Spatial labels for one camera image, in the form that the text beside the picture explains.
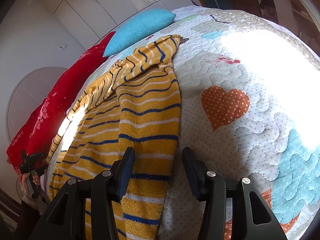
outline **hand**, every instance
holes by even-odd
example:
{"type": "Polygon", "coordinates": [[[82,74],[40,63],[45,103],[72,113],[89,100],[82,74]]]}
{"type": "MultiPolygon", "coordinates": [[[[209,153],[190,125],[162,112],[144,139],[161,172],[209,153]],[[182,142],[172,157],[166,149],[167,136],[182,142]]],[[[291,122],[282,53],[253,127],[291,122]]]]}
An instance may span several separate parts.
{"type": "MultiPolygon", "coordinates": [[[[21,181],[21,188],[22,188],[22,191],[23,191],[23,195],[25,197],[27,197],[28,199],[32,200],[32,201],[36,201],[36,198],[32,198],[31,197],[31,194],[30,194],[30,191],[29,191],[29,188],[28,188],[28,184],[27,184],[27,178],[29,178],[30,176],[30,173],[25,173],[23,174],[22,176],[22,181],[21,181]]],[[[36,184],[37,186],[41,186],[40,184],[40,179],[39,179],[39,175],[38,173],[36,173],[33,177],[33,182],[34,184],[36,184]]]]}

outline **sweater sleeve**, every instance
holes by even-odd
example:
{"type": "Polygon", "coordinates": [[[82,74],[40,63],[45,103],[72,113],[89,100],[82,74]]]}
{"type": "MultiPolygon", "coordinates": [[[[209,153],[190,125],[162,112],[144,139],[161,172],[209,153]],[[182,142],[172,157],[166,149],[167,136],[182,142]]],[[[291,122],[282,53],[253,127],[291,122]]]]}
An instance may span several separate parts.
{"type": "Polygon", "coordinates": [[[22,201],[21,213],[16,230],[17,239],[28,240],[39,219],[39,211],[22,201]]]}

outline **sunlight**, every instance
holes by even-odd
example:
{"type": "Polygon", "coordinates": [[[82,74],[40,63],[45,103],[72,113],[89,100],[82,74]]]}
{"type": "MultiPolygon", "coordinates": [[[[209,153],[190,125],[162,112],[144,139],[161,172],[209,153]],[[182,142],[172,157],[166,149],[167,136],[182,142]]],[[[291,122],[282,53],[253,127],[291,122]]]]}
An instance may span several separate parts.
{"type": "Polygon", "coordinates": [[[289,42],[267,30],[232,33],[221,38],[224,47],[263,79],[266,87],[294,121],[302,143],[320,144],[320,72],[289,42]]]}
{"type": "Polygon", "coordinates": [[[63,123],[60,127],[60,129],[65,130],[65,133],[63,135],[63,140],[62,140],[62,146],[61,146],[62,151],[68,150],[71,143],[73,142],[73,139],[74,139],[76,132],[77,132],[78,124],[80,123],[80,121],[84,117],[85,110],[86,110],[86,107],[80,107],[76,111],[76,113],[74,114],[71,122],[69,122],[69,120],[67,118],[63,121],[63,123]],[[69,124],[69,126],[66,128],[63,127],[65,121],[67,121],[69,124]]]}

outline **red pillow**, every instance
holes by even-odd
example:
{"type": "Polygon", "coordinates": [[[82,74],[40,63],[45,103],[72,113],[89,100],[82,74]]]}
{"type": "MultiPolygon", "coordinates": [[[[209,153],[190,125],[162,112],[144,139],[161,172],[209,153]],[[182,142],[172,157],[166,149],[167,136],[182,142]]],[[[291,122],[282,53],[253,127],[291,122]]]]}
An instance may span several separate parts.
{"type": "Polygon", "coordinates": [[[48,153],[52,139],[66,117],[87,78],[106,60],[103,52],[116,32],[109,33],[98,45],[84,52],[74,65],[59,78],[43,103],[30,115],[7,149],[15,171],[20,174],[20,152],[27,155],[48,153]]]}

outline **white wall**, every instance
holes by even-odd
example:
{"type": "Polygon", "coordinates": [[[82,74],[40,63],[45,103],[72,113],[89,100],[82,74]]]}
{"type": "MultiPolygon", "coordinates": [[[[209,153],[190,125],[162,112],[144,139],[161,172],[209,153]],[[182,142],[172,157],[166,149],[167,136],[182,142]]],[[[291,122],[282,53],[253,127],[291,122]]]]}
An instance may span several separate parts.
{"type": "Polygon", "coordinates": [[[0,24],[0,188],[18,200],[17,176],[6,162],[10,142],[6,133],[6,110],[19,81],[41,67],[69,68],[84,48],[37,2],[17,0],[0,24]],[[60,50],[59,46],[68,46],[60,50]]]}

